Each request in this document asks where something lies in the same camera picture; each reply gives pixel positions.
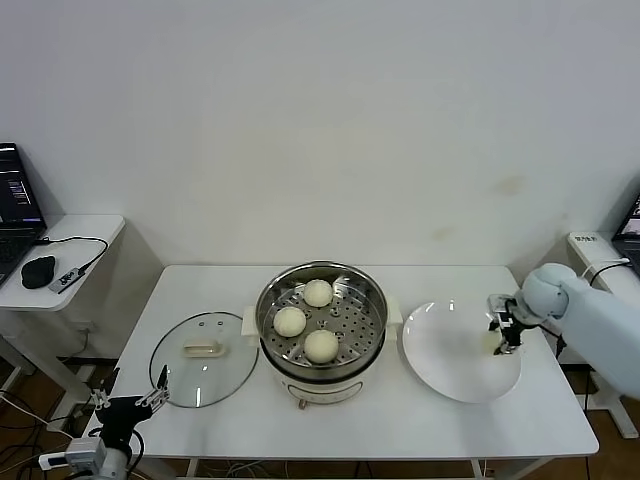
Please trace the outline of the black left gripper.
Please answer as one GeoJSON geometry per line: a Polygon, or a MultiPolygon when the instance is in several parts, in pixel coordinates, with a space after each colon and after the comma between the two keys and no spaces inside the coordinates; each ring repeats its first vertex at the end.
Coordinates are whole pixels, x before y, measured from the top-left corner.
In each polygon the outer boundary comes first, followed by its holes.
{"type": "Polygon", "coordinates": [[[116,367],[92,390],[91,400],[102,425],[100,438],[106,447],[128,447],[138,423],[151,417],[150,406],[162,406],[169,400],[168,367],[163,366],[155,387],[146,395],[111,398],[120,368],[116,367]]]}

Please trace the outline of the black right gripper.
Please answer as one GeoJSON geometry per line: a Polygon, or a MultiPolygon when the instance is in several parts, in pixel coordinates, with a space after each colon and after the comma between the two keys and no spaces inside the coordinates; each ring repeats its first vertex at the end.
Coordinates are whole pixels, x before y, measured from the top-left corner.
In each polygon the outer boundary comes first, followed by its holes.
{"type": "Polygon", "coordinates": [[[527,317],[514,298],[506,298],[504,307],[506,315],[492,316],[488,326],[489,332],[502,329],[501,340],[493,351],[495,356],[513,354],[522,344],[521,333],[534,328],[533,324],[526,322],[527,317]]]}

